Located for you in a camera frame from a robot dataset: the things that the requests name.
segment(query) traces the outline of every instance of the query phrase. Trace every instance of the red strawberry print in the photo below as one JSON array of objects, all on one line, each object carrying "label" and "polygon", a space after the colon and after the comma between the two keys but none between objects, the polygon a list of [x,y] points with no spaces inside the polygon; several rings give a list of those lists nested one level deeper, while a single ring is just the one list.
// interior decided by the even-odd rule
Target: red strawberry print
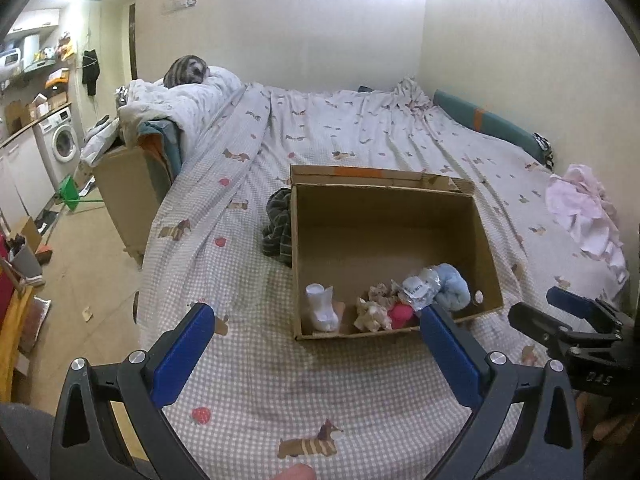
[{"label": "red strawberry print", "polygon": [[207,424],[211,420],[211,410],[209,408],[195,408],[191,412],[191,418],[198,424]]}]

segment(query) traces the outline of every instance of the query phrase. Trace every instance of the washing machine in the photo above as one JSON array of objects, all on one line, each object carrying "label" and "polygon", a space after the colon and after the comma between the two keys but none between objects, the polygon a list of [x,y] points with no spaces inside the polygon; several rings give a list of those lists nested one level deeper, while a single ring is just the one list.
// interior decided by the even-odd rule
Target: washing machine
[{"label": "washing machine", "polygon": [[78,136],[71,125],[71,110],[66,107],[34,127],[36,142],[53,187],[57,190],[80,161]]}]

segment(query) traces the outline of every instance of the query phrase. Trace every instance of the blue plush toy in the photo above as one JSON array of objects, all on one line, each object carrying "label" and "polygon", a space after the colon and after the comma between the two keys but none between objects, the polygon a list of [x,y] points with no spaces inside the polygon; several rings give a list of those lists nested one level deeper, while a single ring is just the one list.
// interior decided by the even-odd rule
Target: blue plush toy
[{"label": "blue plush toy", "polygon": [[438,273],[442,287],[436,297],[434,303],[442,308],[455,312],[462,310],[471,302],[471,294],[466,281],[458,270],[449,264],[439,264],[433,267]]}]

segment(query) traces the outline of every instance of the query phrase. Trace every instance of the floor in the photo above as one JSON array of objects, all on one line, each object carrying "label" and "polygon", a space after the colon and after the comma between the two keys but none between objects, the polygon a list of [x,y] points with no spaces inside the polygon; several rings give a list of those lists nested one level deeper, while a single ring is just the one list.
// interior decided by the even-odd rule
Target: floor
[{"label": "floor", "polygon": [[[89,198],[100,195],[94,190]],[[55,414],[73,359],[84,357],[92,365],[120,362],[138,348],[132,303],[141,273],[123,252],[103,204],[81,204],[75,212],[63,207],[47,243],[53,256],[43,267],[47,283],[36,295],[52,304],[29,355],[29,376],[17,375],[14,400]],[[86,308],[93,314],[87,322]],[[130,452],[144,458],[123,406],[114,404],[114,409]]]}]

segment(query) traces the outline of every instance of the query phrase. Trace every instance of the tabby cat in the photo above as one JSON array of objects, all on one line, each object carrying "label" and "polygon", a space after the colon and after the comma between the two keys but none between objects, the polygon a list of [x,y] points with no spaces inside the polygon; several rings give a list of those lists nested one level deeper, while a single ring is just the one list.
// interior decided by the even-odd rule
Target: tabby cat
[{"label": "tabby cat", "polygon": [[174,61],[162,82],[167,88],[189,83],[202,83],[209,77],[207,62],[198,56],[182,56]]}]

